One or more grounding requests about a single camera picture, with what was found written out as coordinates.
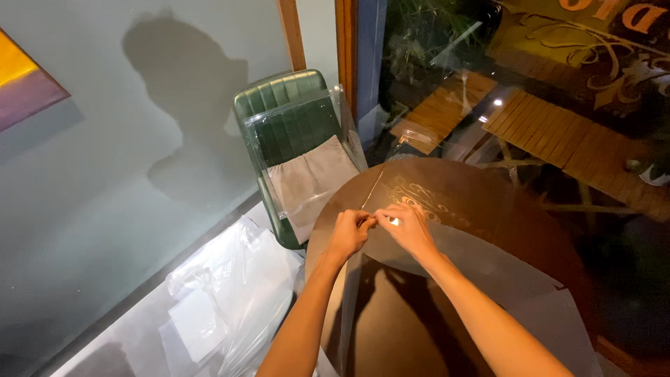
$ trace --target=green chair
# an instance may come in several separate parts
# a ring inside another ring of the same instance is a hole
[[[327,90],[319,71],[303,70],[258,83],[238,92],[233,99],[237,123],[254,165],[275,237],[291,250],[306,248],[307,242],[299,244],[288,219],[280,218],[263,171],[313,150],[333,135],[341,139],[342,127]],[[253,129],[245,125],[245,119],[272,109],[280,113],[266,117],[267,121]]]

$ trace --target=plastic-wrapped chair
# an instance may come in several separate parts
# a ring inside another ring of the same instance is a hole
[[[258,83],[238,92],[233,101],[275,237],[287,249],[305,248],[286,218],[295,209],[281,208],[267,170],[332,136],[338,136],[359,171],[366,168],[342,89],[329,90],[319,71],[303,70]]]

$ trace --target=reflected wooden table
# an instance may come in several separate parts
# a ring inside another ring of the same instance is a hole
[[[376,208],[371,208],[371,204],[386,207],[408,199],[422,204],[434,221],[482,238],[562,282],[572,293],[591,339],[595,339],[598,329],[592,312],[592,285],[567,234],[535,201],[516,191],[499,173],[461,162],[437,158],[392,161],[352,178],[333,195],[316,221],[307,250],[306,278],[309,278],[316,260],[327,246],[339,212],[364,206],[368,211],[374,211]],[[384,255],[385,252],[370,250],[366,253],[375,260],[393,257]],[[333,364],[337,364],[333,360],[336,350],[328,347],[331,345],[332,348],[338,321],[341,322],[338,310],[342,302],[345,269],[346,266],[340,272],[331,294],[322,334],[322,347]],[[377,290],[384,288],[384,284],[388,285],[379,276],[369,278],[372,279],[373,289],[375,285]],[[356,365],[357,372],[363,368],[379,373],[383,365],[388,364],[385,361],[389,357],[393,357],[394,363],[401,363],[402,360],[396,359],[406,357],[411,360],[425,356],[422,353],[411,355],[409,350],[421,349],[420,343],[430,341],[429,337],[422,336],[418,327],[410,332],[415,336],[403,339],[393,339],[393,336],[380,333],[379,325],[385,321],[395,326],[393,333],[402,333],[402,329],[396,327],[404,325],[387,318],[392,311],[383,305],[375,308],[376,313],[370,313],[372,309],[368,307],[362,309],[354,330],[356,358],[364,360],[364,365]],[[374,331],[366,330],[366,327],[375,326]]]

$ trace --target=canvas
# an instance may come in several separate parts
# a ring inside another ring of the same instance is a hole
[[[69,96],[0,30],[0,132]]]

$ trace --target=wall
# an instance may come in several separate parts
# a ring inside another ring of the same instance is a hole
[[[334,0],[296,0],[305,63],[333,87],[339,83]]]
[[[274,0],[5,0],[0,27],[72,93],[0,133],[0,374],[20,376],[257,190],[232,96],[290,65]]]

